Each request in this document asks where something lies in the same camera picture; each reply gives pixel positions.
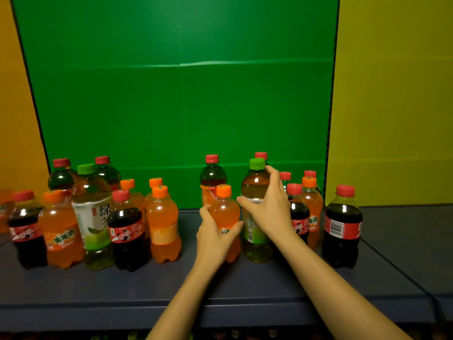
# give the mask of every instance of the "yellow wall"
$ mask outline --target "yellow wall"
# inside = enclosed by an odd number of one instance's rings
[[[327,201],[453,202],[453,0],[341,0]]]
[[[9,0],[0,0],[0,187],[47,190],[48,171]]]

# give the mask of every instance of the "blurry orange bottle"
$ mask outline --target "blurry orange bottle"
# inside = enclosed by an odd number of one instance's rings
[[[55,189],[44,193],[44,208],[38,226],[44,234],[49,265],[69,268],[83,260],[85,250],[80,237],[76,215],[65,193]]]
[[[218,185],[216,190],[217,198],[212,202],[209,212],[222,234],[227,234],[231,228],[239,221],[241,209],[239,204],[231,198],[230,185]],[[237,236],[231,244],[230,250],[226,255],[229,263],[235,261],[241,253],[241,241]]]
[[[146,223],[146,199],[139,191],[135,189],[135,180],[134,179],[124,179],[120,182],[121,189],[128,189],[130,192],[131,200],[135,205],[138,206],[140,211],[142,211],[143,217],[143,226],[144,226],[144,236],[146,239],[150,238],[150,227]]]
[[[148,224],[151,232],[151,253],[157,263],[175,261],[181,251],[178,232],[178,207],[168,194],[167,186],[153,188],[148,205]]]
[[[302,199],[310,210],[309,239],[308,246],[311,249],[316,248],[319,242],[319,225],[321,222],[321,211],[324,206],[322,195],[316,190],[316,178],[302,178]]]
[[[0,234],[9,233],[8,217],[14,209],[11,191],[0,188]]]
[[[162,178],[151,178],[150,179],[150,193],[148,193],[148,195],[146,196],[146,205],[148,206],[148,204],[153,200],[153,188],[157,187],[157,186],[162,186],[164,184]]]

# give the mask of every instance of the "person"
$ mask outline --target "person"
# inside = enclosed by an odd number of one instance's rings
[[[279,171],[266,166],[270,183],[261,204],[245,198],[237,201],[250,212],[261,229],[290,264],[314,307],[336,340],[409,340],[410,337],[362,297],[294,232],[288,196]],[[200,209],[202,223],[197,233],[197,256],[184,284],[161,315],[147,340],[186,340],[204,292],[243,222],[221,234],[209,213]]]

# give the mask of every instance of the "green wall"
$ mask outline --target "green wall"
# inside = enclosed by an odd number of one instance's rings
[[[148,193],[233,193],[255,151],[323,185],[338,0],[13,0],[50,160],[110,155]]]

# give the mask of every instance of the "person's right arm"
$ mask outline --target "person's right arm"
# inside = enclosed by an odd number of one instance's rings
[[[277,170],[266,166],[270,185],[261,204],[238,197],[291,265],[319,315],[336,340],[410,340],[362,297],[295,233],[288,196]]]

